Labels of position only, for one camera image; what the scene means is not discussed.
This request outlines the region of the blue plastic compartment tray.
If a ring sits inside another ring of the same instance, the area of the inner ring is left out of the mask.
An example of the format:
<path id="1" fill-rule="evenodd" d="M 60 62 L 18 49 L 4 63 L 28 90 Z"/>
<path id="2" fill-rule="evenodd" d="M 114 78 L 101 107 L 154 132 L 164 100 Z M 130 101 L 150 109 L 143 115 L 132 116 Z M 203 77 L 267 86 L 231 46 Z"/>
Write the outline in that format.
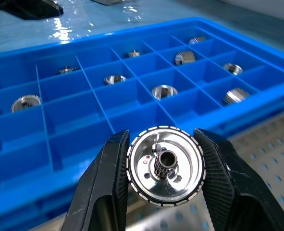
<path id="1" fill-rule="evenodd" d="M 207 40 L 188 44 L 193 37 Z M 142 54 L 125 58 L 137 50 Z M 175 65 L 178 52 L 196 61 Z M 243 73 L 223 68 L 232 63 Z M 58 70 L 80 67 L 68 74 Z M 106 85 L 104 78 L 127 81 Z M 173 97 L 152 89 L 169 85 Z M 241 88 L 250 97 L 222 105 Z M 11 113 L 15 100 L 41 105 Z M 69 207 L 80 176 L 113 133 L 134 138 L 158 125 L 227 131 L 278 108 L 284 97 L 284 53 L 202 18 L 93 35 L 0 53 L 0 231 L 27 231 Z"/>

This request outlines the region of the perforated metal tray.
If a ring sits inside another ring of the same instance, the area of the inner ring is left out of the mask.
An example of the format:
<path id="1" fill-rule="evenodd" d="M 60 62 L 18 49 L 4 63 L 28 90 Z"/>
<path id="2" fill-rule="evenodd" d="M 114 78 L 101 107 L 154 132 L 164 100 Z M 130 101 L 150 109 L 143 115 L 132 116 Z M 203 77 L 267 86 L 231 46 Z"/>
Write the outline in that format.
<path id="1" fill-rule="evenodd" d="M 284 211 L 284 113 L 230 140 L 237 154 L 264 180 Z M 125 231 L 215 231 L 203 191 L 175 208 L 157 208 L 129 191 Z"/>

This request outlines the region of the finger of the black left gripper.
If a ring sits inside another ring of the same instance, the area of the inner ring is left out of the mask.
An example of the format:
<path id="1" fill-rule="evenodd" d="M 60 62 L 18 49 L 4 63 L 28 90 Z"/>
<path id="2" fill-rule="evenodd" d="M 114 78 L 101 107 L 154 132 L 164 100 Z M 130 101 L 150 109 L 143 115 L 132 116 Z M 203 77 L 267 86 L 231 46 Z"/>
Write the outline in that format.
<path id="1" fill-rule="evenodd" d="M 63 15 L 54 0 L 0 0 L 0 10 L 23 20 L 40 20 Z"/>

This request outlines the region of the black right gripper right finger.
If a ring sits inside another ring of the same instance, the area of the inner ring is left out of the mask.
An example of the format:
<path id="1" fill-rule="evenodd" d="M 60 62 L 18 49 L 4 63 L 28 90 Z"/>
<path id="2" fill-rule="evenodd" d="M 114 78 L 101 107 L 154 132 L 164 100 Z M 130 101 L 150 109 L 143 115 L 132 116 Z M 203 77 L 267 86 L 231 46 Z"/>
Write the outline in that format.
<path id="1" fill-rule="evenodd" d="M 204 153 L 202 186 L 215 231 L 284 231 L 284 211 L 259 176 L 225 137 L 196 128 Z"/>

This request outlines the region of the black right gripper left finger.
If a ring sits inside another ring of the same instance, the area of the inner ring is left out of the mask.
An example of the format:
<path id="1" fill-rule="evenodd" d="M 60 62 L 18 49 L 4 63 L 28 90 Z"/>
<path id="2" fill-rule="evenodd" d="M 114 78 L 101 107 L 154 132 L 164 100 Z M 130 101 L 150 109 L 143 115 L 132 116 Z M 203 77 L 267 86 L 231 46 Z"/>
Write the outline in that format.
<path id="1" fill-rule="evenodd" d="M 61 231 L 125 231 L 130 133 L 111 135 L 78 181 Z"/>

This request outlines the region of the blue plastic table cover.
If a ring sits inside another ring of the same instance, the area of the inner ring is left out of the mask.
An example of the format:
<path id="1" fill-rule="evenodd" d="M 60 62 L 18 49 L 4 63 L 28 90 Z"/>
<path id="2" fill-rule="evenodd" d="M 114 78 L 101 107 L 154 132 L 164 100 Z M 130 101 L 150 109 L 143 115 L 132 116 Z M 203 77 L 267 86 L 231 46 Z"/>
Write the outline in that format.
<path id="1" fill-rule="evenodd" d="M 218 0 L 123 0 L 104 6 L 91 0 L 58 0 L 61 17 L 25 21 L 0 12 L 0 52 L 66 43 L 94 34 L 202 17 L 284 51 L 284 20 Z"/>

